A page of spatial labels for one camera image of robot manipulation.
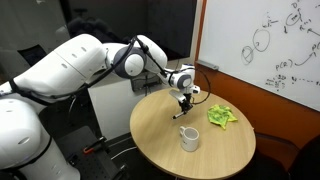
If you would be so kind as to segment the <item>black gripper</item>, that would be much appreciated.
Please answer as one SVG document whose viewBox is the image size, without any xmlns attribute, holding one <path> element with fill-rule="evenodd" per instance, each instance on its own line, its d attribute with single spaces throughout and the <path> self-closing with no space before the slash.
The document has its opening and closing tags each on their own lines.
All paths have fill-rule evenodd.
<svg viewBox="0 0 320 180">
<path fill-rule="evenodd" d="M 181 112 L 185 114 L 185 112 L 190 111 L 193 108 L 193 105 L 191 104 L 191 95 L 190 94 L 185 94 L 186 100 L 183 103 L 179 103 L 181 107 Z"/>
</svg>

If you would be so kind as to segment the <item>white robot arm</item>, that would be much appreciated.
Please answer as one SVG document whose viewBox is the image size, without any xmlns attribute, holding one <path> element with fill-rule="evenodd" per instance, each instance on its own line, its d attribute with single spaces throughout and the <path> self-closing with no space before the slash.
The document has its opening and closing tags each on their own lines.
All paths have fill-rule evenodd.
<svg viewBox="0 0 320 180">
<path fill-rule="evenodd" d="M 0 86 L 0 170 L 18 171 L 26 180 L 80 180 L 80 172 L 65 160 L 55 140 L 39 120 L 47 106 L 87 89 L 114 73 L 129 79 L 147 70 L 173 89 L 181 113 L 191 108 L 195 67 L 167 67 L 167 56 L 144 35 L 129 43 L 102 43 L 78 35 Z"/>
</svg>

